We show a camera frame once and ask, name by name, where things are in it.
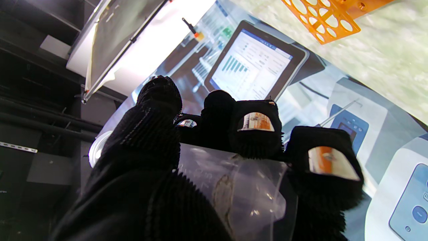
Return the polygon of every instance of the tablet screen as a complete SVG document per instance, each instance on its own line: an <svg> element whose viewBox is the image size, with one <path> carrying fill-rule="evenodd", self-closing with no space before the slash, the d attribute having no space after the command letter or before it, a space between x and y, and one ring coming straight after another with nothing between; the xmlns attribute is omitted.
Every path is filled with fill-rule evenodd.
<svg viewBox="0 0 428 241"><path fill-rule="evenodd" d="M293 57L242 29L210 84L236 100L265 99Z"/></svg>

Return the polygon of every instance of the transparent plastic container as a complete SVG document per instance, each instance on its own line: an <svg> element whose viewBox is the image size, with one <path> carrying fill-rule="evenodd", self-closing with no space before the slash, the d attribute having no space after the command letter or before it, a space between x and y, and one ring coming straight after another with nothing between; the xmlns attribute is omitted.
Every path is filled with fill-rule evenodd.
<svg viewBox="0 0 428 241"><path fill-rule="evenodd" d="M183 172L214 206L235 240L273 240L273 223L285 215L279 185L287 166L272 160L181 144Z"/></svg>

